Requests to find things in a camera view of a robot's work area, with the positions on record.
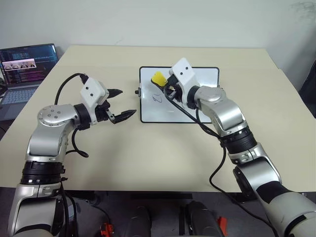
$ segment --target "table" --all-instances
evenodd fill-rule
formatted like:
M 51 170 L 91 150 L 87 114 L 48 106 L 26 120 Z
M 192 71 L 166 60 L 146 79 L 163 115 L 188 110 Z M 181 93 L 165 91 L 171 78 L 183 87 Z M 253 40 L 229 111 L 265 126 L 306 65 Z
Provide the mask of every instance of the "table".
M 0 186 L 21 178 L 29 137 L 38 111 L 53 104 L 59 85 L 71 74 L 87 73 L 123 94 L 109 99 L 111 111 L 138 112 L 125 122 L 100 122 L 77 133 L 77 146 L 89 158 L 65 158 L 68 190 L 215 192 L 208 182 L 222 158 L 217 139 L 196 124 L 142 123 L 139 98 L 141 66 L 172 66 L 186 57 L 192 66 L 220 69 L 220 85 L 241 107 L 258 142 L 294 191 L 316 191 L 316 122 L 290 81 L 264 49 L 71 46 L 49 73 L 0 141 Z M 82 83 L 73 79 L 59 104 L 78 104 Z M 240 192 L 227 158 L 214 182 Z

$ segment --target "yellow object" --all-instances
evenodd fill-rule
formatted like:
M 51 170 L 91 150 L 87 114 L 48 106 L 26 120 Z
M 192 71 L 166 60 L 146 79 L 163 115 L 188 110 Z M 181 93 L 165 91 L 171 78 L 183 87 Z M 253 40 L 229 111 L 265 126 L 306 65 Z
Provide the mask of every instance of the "yellow object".
M 152 77 L 152 82 L 158 86 L 165 86 L 167 84 L 167 79 L 163 76 L 161 72 L 156 72 Z

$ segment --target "laptop keyboard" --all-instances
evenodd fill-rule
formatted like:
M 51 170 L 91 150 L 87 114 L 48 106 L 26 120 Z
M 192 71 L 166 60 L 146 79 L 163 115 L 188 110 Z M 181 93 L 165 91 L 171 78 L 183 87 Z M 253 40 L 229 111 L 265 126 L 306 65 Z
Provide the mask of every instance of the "laptop keyboard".
M 2 104 L 13 104 L 19 102 L 28 102 L 31 96 L 34 94 L 36 88 L 29 90 L 14 90 L 8 91 L 2 100 Z

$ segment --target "laptop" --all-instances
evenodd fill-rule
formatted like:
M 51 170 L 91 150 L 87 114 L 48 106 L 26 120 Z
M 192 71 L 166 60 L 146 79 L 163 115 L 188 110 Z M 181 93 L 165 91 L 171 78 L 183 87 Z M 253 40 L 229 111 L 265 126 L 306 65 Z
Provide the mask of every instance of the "laptop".
M 0 68 L 7 85 L 0 102 L 0 121 L 19 115 L 57 61 L 53 43 L 0 49 Z

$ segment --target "robotic arm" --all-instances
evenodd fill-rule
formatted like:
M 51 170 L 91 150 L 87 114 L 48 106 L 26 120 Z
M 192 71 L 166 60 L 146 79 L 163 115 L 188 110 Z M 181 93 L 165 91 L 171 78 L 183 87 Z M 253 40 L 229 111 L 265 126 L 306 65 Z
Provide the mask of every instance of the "robotic arm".
M 260 201 L 279 237 L 315 236 L 316 205 L 281 184 L 277 169 L 255 140 L 238 105 L 222 88 L 200 87 L 185 58 L 169 74 L 168 80 L 155 75 L 152 82 L 168 100 L 178 100 L 184 108 L 198 108 L 210 117 L 218 139 L 236 165 L 233 173 L 241 191 Z
M 107 99 L 121 90 L 107 89 L 101 82 L 80 74 L 84 83 L 81 104 L 51 105 L 38 113 L 38 126 L 32 134 L 20 184 L 17 185 L 8 222 L 9 236 L 56 236 L 64 223 L 61 199 L 61 174 L 68 145 L 68 135 L 85 130 L 100 121 L 118 123 L 131 117 L 136 110 L 113 115 Z

